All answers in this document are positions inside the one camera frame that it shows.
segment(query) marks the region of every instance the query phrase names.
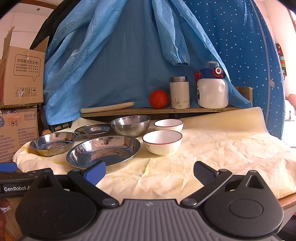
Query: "human hand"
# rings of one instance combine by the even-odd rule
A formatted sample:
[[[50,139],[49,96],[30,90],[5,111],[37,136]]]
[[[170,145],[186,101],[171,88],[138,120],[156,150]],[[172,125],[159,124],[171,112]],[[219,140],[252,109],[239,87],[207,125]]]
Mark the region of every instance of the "human hand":
[[[9,207],[10,203],[6,198],[1,199],[0,207]],[[5,225],[6,225],[6,217],[5,214],[0,209],[0,241],[6,241],[5,239]]]

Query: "rolling pin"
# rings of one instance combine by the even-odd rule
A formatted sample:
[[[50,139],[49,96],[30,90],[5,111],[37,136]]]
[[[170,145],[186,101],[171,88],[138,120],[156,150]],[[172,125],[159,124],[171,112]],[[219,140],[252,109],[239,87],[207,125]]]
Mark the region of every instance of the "rolling pin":
[[[95,113],[95,112],[103,112],[103,111],[111,111],[111,110],[121,110],[129,107],[133,107],[134,105],[135,105],[135,102],[126,102],[126,103],[107,105],[107,106],[101,106],[101,107],[82,108],[80,109],[80,112],[82,114],[87,114],[87,113]]]

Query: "thermos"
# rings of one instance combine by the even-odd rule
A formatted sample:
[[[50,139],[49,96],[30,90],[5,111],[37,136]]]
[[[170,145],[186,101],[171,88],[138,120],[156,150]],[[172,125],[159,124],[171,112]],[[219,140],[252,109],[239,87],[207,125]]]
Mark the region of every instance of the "thermos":
[[[174,109],[190,107],[189,82],[186,76],[171,77],[170,100]]]

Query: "black gripper pad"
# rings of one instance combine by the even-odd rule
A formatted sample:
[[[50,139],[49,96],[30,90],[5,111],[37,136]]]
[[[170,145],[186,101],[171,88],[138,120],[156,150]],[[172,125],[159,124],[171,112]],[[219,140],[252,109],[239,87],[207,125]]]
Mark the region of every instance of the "black gripper pad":
[[[64,241],[238,241],[212,230],[194,209],[176,200],[124,200],[115,209],[101,211],[89,229]],[[279,241],[269,236],[252,241]],[[36,241],[24,237],[22,241]]]

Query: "tomato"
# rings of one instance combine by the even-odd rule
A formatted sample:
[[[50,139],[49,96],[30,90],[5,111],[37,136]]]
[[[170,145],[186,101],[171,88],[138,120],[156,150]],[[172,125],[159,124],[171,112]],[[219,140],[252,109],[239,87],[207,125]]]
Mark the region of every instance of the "tomato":
[[[155,90],[150,94],[149,103],[154,109],[165,108],[168,105],[168,94],[163,90]]]

